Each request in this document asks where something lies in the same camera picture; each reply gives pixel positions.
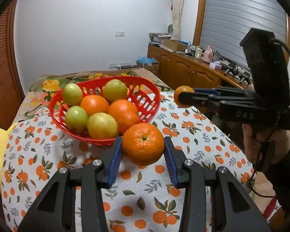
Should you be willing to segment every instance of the cardboard box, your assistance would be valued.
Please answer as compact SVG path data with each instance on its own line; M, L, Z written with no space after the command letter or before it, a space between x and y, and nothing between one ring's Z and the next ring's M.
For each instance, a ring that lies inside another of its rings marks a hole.
M167 48L174 50L174 51L182 51L182 52L185 52L185 49L188 48L187 45L185 45L179 41L170 40L170 39L166 39L164 41L163 45Z
M153 64L144 64L144 67L143 67L142 63L136 61L136 66L150 71L152 74L154 74L157 77L159 76L159 62L153 63Z

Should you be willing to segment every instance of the metal screw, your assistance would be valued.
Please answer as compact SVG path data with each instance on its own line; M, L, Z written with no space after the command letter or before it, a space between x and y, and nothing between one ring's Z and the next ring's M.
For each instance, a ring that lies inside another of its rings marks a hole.
M68 169L66 167L59 168L59 173L66 173Z
M228 169L227 169L226 167L220 167L220 168L219 168L219 171L220 171L221 173L227 173L227 172L228 172Z
M191 160L191 159L189 160L189 159L188 159L188 160L185 160L184 163L185 163L185 165L187 165L187 166L192 166L192 165L193 165L193 160Z
M98 159L97 160L95 159L92 163L95 166L100 166L102 164L102 161L100 159L99 160Z

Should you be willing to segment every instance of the red plastic basket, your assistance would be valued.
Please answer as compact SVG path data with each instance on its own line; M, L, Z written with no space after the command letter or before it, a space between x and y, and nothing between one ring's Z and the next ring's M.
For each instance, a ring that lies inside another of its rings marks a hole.
M83 96L86 95L96 95L100 93L100 96L103 96L102 88L103 86L112 79L119 79L122 81L128 88L130 88L129 95L126 97L127 100L135 104L138 109L138 114L140 117L140 123L149 122L157 113L160 105L160 93L158 88L145 78L132 77L132 76L117 76L101 79L93 79L84 82L77 83L79 87L83 90ZM145 85L155 94L154 98L151 99L144 91L140 90L141 85ZM67 110L69 109L66 104L61 104L59 107L59 121L55 118L55 105L57 102L62 101L61 93L62 90L59 90L55 96L51 99L49 103L49 111L51 117L55 124L63 130L65 133L71 135L73 138L78 139L85 143L91 143L97 146L108 146L112 145L114 138L111 139L91 139L87 132L75 133L71 132L65 123L64 116L66 115Z

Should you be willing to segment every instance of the louvered door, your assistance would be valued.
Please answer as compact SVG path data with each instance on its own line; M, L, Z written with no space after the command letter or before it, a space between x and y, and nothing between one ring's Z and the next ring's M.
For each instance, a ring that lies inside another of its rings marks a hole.
M12 124L23 100L13 43L16 1L0 17L0 128L3 129Z

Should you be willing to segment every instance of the gray blinds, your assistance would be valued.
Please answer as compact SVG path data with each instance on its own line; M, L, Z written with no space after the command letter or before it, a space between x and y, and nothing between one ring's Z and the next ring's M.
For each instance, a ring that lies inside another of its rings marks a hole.
M285 41L286 15L276 0L206 0L200 46L247 67L239 43L250 30L272 31Z

